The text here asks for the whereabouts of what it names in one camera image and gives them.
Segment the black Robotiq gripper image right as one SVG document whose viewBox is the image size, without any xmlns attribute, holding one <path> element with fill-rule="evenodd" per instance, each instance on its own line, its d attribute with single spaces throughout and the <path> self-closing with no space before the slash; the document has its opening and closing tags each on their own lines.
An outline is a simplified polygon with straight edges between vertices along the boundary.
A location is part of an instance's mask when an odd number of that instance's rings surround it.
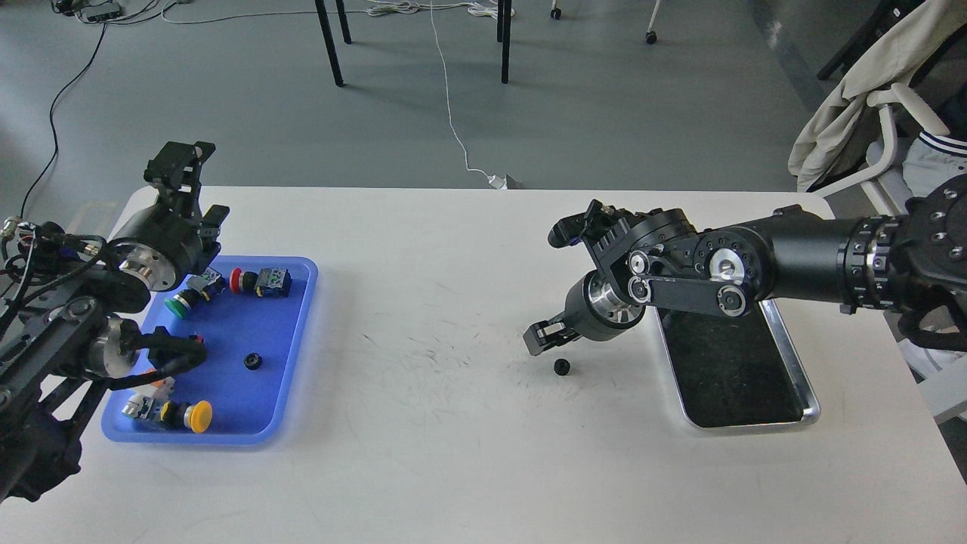
<svg viewBox="0 0 967 544">
<path fill-rule="evenodd" d="M 578 338 L 607 342 L 638 325 L 645 312 L 645 307 L 619 299 L 600 273 L 588 272 L 570 288 L 563 312 L 529 325 L 523 341 L 531 356 L 539 356 Z"/>
</svg>

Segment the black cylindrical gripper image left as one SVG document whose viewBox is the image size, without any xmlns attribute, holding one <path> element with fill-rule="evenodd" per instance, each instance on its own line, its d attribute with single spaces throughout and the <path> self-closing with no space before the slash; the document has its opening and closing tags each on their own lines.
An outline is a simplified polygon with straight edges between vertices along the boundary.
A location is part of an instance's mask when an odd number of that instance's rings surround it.
<svg viewBox="0 0 967 544">
<path fill-rule="evenodd" d="M 150 207 L 134 214 L 110 240 L 119 269 L 149 292 L 170 292 L 189 275 L 201 274 L 220 254 L 218 237 L 229 206 L 211 206 L 202 216 L 200 173 L 215 144 L 169 141 L 149 159 L 143 179 L 158 190 Z"/>
</svg>

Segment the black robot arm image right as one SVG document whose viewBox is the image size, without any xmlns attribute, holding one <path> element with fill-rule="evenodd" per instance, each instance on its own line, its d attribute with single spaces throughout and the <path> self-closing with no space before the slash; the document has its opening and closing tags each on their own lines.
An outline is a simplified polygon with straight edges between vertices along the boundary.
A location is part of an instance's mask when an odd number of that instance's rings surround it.
<svg viewBox="0 0 967 544">
<path fill-rule="evenodd" d="M 632 212 L 592 200 L 549 231 L 554 248 L 583 244 L 594 262 L 565 309 L 523 334 L 530 354 L 577 338 L 606 342 L 646 307 L 742 317 L 791 298 L 895 312 L 913 345 L 965 350 L 965 176 L 906 203 L 904 215 L 822 219 L 801 206 L 695 230 L 679 208 Z"/>
</svg>

